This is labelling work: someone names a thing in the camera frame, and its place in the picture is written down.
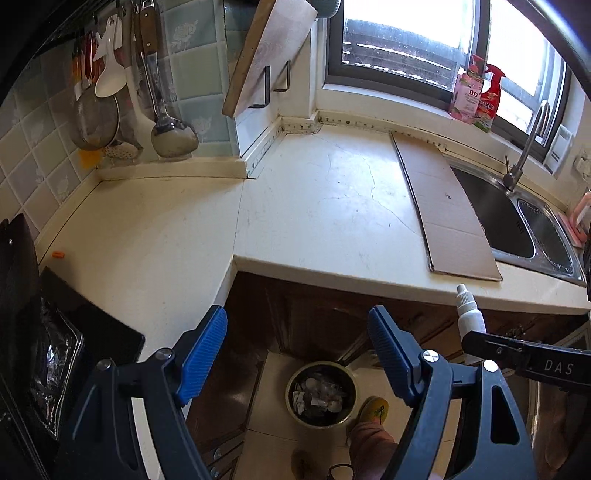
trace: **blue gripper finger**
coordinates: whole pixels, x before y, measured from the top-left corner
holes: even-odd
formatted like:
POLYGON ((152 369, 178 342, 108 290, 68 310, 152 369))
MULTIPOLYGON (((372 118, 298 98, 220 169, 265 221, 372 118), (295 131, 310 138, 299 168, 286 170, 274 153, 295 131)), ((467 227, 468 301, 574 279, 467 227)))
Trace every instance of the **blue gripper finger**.
POLYGON ((174 345, 174 362, 181 372, 175 394, 181 406, 201 393, 227 331, 226 311, 212 305, 198 327, 184 332, 174 345))
POLYGON ((383 306, 369 311, 368 334, 394 395, 415 407, 424 389, 419 360, 423 350, 411 333, 398 328, 383 306))

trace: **pink pants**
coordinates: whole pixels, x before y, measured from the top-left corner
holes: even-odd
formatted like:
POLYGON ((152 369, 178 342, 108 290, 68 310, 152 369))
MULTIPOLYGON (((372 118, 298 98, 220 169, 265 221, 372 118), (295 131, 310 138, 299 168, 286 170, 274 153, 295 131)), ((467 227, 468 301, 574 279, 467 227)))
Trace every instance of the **pink pants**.
MULTIPOLYGON (((353 480, 380 480, 398 444, 384 427, 371 421, 360 421, 351 430, 349 440, 353 480)), ((431 474, 429 480, 441 478, 431 474)))

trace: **floor tile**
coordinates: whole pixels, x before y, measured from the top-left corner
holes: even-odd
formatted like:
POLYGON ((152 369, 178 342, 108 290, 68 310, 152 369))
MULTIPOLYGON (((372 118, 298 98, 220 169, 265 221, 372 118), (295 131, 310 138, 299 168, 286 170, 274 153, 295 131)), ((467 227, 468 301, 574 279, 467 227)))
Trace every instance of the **floor tile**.
MULTIPOLYGON (((311 429, 296 422, 288 413, 285 406, 285 386, 296 370, 303 365, 304 362, 287 355, 272 352, 268 354, 248 428, 290 440, 316 440, 327 445, 345 447, 347 424, 327 430, 311 429)), ((353 376, 359 388, 359 395, 351 419, 357 416, 359 408, 367 397, 372 395, 383 397, 389 403, 389 413, 384 428, 399 442, 406 428, 411 409, 394 395, 384 370, 359 368, 353 373, 353 376)), ((453 440, 455 437, 460 406, 461 401, 452 401, 443 433, 443 441, 453 440)))
MULTIPOLYGON (((244 450, 236 466, 234 480, 269 480, 269 479, 293 479, 291 471, 291 454, 294 450, 305 449, 317 462, 321 472, 337 463, 349 463, 349 449, 345 447, 315 446, 296 442, 295 440, 282 439, 264 433, 246 432, 244 450)), ((342 469, 335 472, 335 480, 348 480, 351 477, 350 470, 342 469)))

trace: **red spray bottle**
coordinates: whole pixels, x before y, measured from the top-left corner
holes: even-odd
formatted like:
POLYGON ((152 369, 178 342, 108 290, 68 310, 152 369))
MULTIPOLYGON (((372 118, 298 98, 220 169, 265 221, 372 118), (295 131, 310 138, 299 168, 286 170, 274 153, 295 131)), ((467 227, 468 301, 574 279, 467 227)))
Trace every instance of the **red spray bottle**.
POLYGON ((488 72, 492 72, 491 87, 480 96, 480 103, 476 109, 473 123, 485 132, 491 131, 492 121, 496 117, 496 111, 501 101, 501 78, 505 76, 500 68, 490 63, 486 64, 485 74, 488 72))

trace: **stainless steel sink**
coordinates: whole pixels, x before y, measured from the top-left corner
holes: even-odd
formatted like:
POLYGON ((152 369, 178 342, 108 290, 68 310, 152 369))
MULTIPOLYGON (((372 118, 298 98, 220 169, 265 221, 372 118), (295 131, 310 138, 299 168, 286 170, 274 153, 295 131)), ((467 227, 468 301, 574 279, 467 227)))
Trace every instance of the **stainless steel sink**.
POLYGON ((538 197, 477 167, 449 158, 499 262, 585 286, 577 254, 554 213, 538 197))

